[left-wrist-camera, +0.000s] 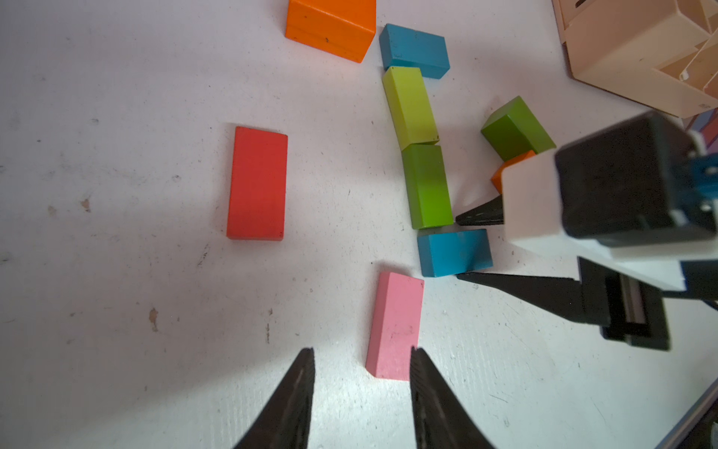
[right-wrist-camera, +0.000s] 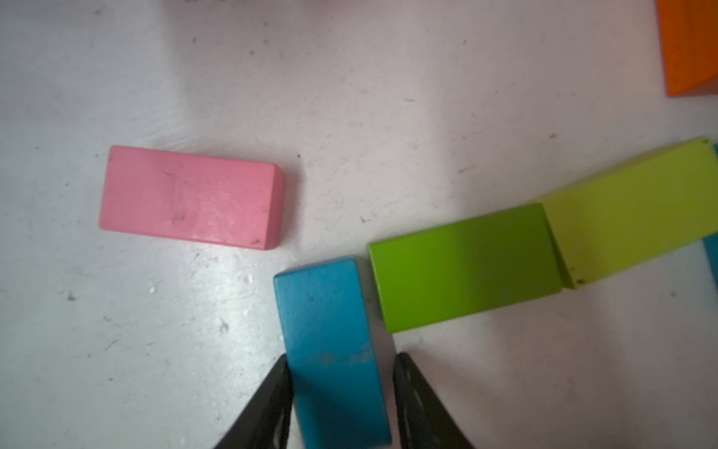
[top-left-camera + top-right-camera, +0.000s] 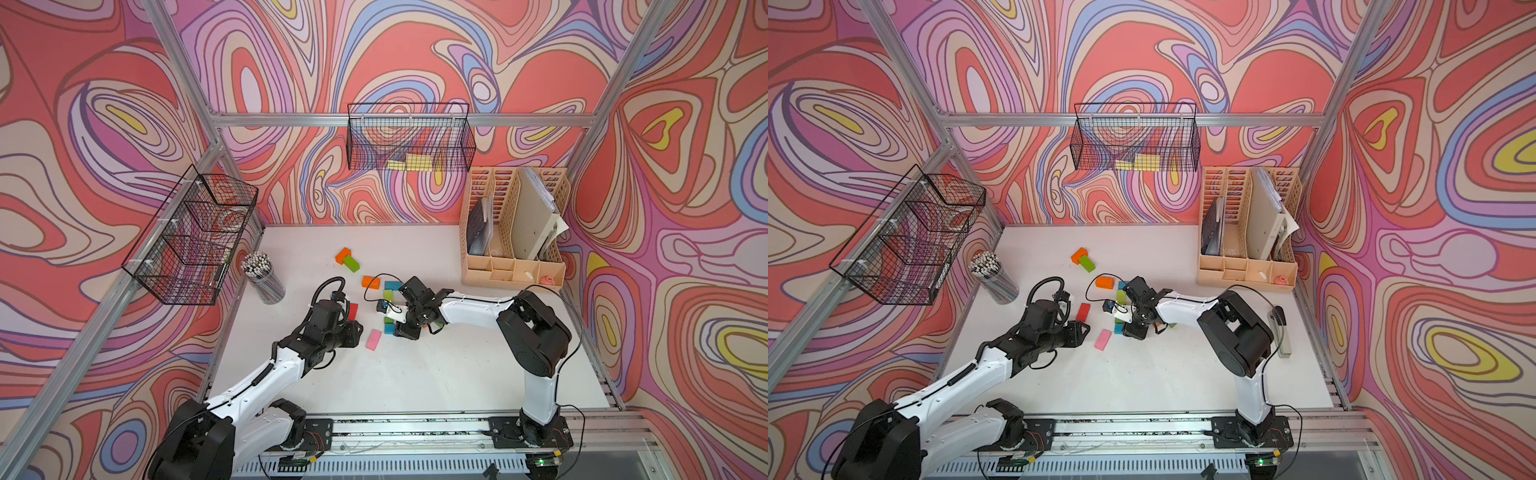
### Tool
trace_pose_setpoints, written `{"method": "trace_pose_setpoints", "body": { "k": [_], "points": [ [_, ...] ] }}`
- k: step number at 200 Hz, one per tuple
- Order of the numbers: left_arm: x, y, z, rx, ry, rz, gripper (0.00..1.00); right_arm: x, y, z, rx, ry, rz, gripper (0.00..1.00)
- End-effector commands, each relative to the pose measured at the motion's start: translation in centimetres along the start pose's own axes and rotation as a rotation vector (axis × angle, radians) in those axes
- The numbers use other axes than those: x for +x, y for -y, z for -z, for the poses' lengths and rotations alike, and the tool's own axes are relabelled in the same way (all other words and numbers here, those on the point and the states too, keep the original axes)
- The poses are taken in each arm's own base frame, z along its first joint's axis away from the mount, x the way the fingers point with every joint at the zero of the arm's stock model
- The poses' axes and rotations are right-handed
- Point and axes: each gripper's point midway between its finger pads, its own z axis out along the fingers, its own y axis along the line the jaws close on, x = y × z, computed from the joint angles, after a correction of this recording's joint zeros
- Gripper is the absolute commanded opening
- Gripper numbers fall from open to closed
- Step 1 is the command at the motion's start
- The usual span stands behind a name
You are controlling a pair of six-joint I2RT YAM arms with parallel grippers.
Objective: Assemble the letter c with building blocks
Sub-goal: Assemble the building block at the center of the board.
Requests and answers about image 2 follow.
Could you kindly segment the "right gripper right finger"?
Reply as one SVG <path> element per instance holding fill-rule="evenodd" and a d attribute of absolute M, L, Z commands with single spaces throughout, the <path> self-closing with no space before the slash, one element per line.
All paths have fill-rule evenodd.
<path fill-rule="evenodd" d="M 393 382 L 402 448 L 474 448 L 408 353 L 396 356 Z"/>

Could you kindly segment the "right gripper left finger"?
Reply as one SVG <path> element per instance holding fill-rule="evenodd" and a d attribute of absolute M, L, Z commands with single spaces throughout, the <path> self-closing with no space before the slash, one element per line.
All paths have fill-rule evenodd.
<path fill-rule="evenodd" d="M 220 448 L 286 448 L 294 389 L 286 355 L 281 355 L 235 423 L 215 445 Z"/>

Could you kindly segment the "teal block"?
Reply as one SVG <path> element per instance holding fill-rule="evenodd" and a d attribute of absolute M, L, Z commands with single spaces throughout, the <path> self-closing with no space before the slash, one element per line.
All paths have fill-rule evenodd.
<path fill-rule="evenodd" d="M 708 258 L 714 283 L 718 282 L 718 236 L 716 233 L 703 239 L 704 249 Z"/>
<path fill-rule="evenodd" d="M 355 258 L 284 271 L 273 284 L 304 445 L 390 445 L 390 423 Z"/>

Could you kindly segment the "pink block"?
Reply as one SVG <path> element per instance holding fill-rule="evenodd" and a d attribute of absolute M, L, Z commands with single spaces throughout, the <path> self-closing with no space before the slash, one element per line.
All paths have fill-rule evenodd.
<path fill-rule="evenodd" d="M 114 146 L 99 226 L 272 250 L 280 244 L 285 187 L 275 164 Z"/>

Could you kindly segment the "light green block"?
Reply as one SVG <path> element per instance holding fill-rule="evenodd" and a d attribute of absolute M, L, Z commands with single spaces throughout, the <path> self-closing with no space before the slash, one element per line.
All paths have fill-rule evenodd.
<path fill-rule="evenodd" d="M 582 288 L 716 233 L 716 149 L 706 137 L 686 140 L 537 201 L 564 286 Z"/>

